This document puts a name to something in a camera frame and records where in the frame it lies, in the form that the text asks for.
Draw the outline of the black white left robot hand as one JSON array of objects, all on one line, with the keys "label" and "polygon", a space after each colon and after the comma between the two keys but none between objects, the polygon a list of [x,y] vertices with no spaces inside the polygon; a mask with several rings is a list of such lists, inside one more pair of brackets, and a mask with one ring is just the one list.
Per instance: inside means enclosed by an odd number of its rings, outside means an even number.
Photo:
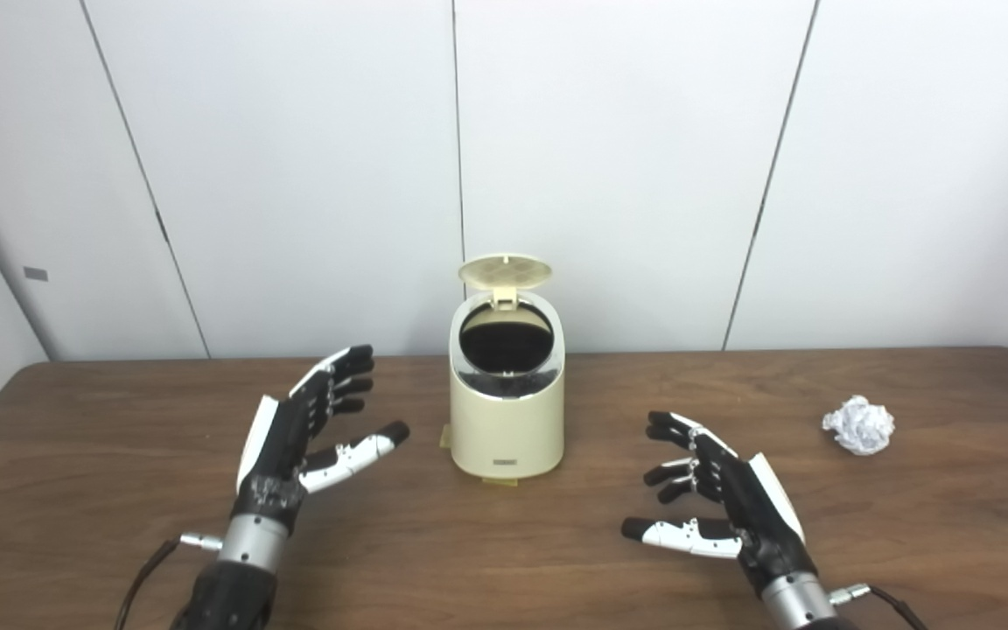
[{"label": "black white left robot hand", "polygon": [[351,479],[409,437],[407,423],[395,420],[311,450],[329,420],[364,410],[374,367],[372,346],[350,346],[313,364],[283,399],[261,398],[241,451],[231,517],[269,520],[292,533],[308,495]]}]

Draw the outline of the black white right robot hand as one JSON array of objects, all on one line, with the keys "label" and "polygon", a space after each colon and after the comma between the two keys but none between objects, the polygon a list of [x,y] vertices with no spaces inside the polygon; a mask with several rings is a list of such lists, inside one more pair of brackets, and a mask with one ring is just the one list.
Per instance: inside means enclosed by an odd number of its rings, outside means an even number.
[{"label": "black white right robot hand", "polygon": [[647,437],[689,454],[644,474],[645,486],[660,488],[657,500],[669,505],[695,495],[723,507],[725,516],[684,521],[628,517],[621,523],[625,538],[737,561],[756,597],[788,575],[817,575],[795,507],[763,454],[741,458],[702,423],[669,411],[649,412]]}]

